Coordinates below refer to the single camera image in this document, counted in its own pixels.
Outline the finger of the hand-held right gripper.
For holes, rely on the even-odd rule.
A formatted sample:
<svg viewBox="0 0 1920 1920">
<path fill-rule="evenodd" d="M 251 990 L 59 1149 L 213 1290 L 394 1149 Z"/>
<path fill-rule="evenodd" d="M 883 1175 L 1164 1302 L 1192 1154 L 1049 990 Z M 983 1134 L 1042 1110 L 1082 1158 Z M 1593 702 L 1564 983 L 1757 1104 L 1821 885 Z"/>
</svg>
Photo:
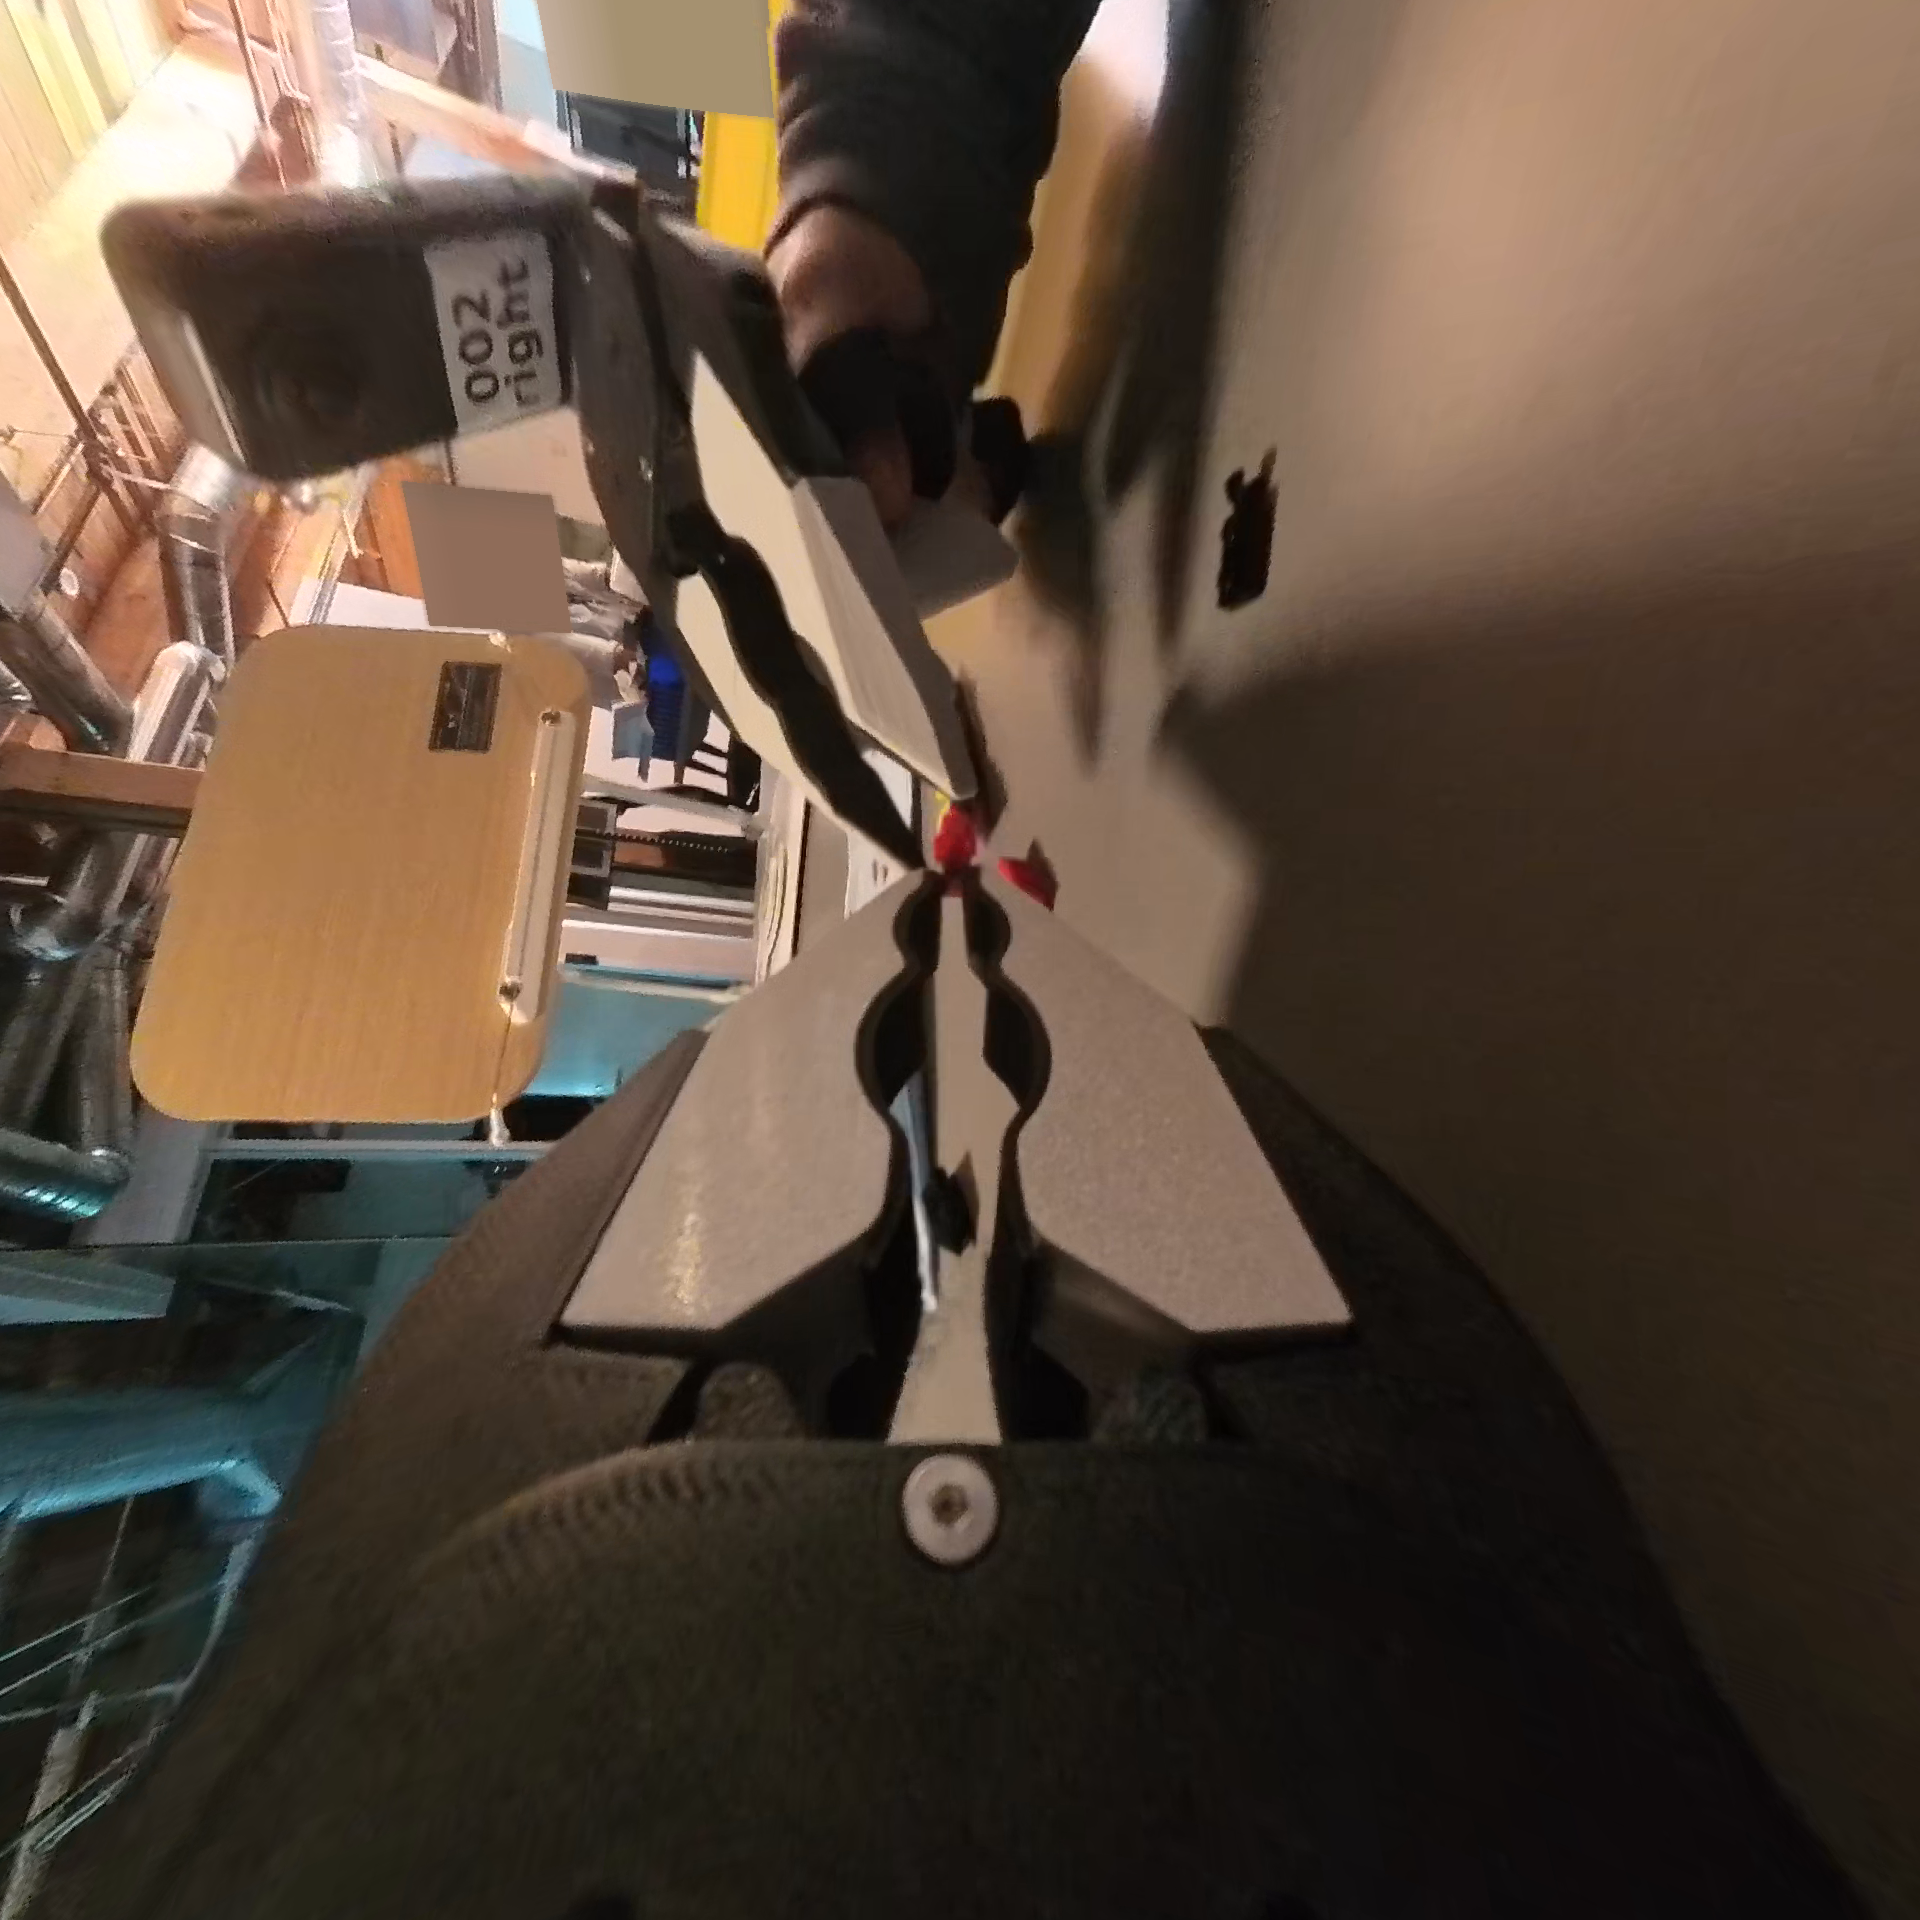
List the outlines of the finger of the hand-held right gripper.
<svg viewBox="0 0 1920 1920">
<path fill-rule="evenodd" d="M 983 770 L 927 619 L 988 590 L 984 510 L 968 499 L 925 502 L 889 536 L 866 482 L 786 479 L 711 367 L 691 374 L 691 437 L 711 515 L 773 576 L 847 725 L 971 800 Z"/>
<path fill-rule="evenodd" d="M 700 580 L 717 604 L 717 657 L 693 644 L 687 615 L 674 639 L 751 751 L 773 761 L 840 828 L 919 872 L 925 844 L 866 761 L 867 734 L 846 711 L 835 676 L 813 670 L 760 553 L 741 536 L 664 536 L 662 580 Z"/>
</svg>

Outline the silver ventilation duct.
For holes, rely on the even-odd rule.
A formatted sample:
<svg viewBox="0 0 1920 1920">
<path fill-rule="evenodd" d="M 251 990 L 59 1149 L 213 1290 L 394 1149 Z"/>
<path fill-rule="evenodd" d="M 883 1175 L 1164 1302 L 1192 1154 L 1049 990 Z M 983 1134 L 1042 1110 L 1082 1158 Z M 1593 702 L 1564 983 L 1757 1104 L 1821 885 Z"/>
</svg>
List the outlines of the silver ventilation duct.
<svg viewBox="0 0 1920 1920">
<path fill-rule="evenodd" d="M 230 555 L 253 510 L 253 484 L 210 444 L 191 444 L 158 505 L 158 574 L 167 644 L 134 716 L 134 761 L 183 763 L 213 718 L 213 699 L 237 661 Z"/>
<path fill-rule="evenodd" d="M 74 1228 L 134 1175 L 134 1011 L 177 841 L 74 841 L 50 877 L 6 877 L 6 1216 Z"/>
</svg>

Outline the wooden book stand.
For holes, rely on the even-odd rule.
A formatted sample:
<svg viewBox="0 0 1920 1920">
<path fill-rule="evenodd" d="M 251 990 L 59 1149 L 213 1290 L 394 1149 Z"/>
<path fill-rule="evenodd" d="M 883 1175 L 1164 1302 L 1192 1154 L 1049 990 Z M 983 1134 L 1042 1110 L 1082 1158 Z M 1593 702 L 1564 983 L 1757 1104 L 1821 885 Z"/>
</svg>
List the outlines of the wooden book stand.
<svg viewBox="0 0 1920 1920">
<path fill-rule="evenodd" d="M 552 635 L 289 628 L 232 670 L 134 1014 L 183 1121 L 480 1121 L 540 1073 L 590 679 Z"/>
</svg>

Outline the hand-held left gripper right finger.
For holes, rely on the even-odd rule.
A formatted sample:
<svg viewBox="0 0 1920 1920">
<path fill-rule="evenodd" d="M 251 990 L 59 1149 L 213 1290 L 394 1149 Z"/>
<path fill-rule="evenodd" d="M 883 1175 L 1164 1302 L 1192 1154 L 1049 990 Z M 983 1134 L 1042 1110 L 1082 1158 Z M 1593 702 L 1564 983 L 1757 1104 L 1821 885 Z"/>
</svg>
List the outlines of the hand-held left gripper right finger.
<svg viewBox="0 0 1920 1920">
<path fill-rule="evenodd" d="M 1317 1337 L 1350 1327 L 1198 1028 L 988 872 L 968 896 L 984 1065 L 1014 1096 L 1002 1223 L 1032 1337 Z"/>
</svg>

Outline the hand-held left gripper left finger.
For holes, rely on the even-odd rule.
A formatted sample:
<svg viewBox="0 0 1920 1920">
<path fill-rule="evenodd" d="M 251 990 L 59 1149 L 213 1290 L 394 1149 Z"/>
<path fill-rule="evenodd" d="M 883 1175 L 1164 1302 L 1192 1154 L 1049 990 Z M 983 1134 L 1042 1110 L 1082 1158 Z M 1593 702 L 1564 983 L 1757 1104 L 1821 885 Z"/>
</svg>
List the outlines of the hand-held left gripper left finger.
<svg viewBox="0 0 1920 1920">
<path fill-rule="evenodd" d="M 916 872 L 720 1014 L 646 1146 L 563 1332 L 854 1337 L 937 1306 L 927 1226 L 945 890 Z"/>
</svg>

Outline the small black lego piece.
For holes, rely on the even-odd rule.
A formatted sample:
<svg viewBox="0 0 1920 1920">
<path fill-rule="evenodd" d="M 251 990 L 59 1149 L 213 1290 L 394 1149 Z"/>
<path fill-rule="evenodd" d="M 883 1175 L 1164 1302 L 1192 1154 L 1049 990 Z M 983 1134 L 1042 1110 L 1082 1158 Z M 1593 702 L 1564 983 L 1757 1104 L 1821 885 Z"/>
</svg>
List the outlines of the small black lego piece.
<svg viewBox="0 0 1920 1920">
<path fill-rule="evenodd" d="M 1219 530 L 1214 604 L 1219 610 L 1242 610 L 1268 590 L 1278 545 L 1278 449 L 1262 449 L 1257 463 L 1230 470 L 1223 495 L 1225 517 Z"/>
</svg>

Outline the person's right hand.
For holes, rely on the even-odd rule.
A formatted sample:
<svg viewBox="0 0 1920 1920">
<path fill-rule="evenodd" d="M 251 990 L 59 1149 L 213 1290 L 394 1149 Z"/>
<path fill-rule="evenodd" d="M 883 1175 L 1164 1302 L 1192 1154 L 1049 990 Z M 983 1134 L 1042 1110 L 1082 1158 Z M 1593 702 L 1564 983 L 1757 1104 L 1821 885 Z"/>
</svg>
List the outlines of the person's right hand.
<svg viewBox="0 0 1920 1920">
<path fill-rule="evenodd" d="M 925 270 L 867 215 L 835 205 L 806 207 L 773 238 L 767 270 L 793 371 L 858 334 L 876 334 L 937 371 L 954 367 Z"/>
</svg>

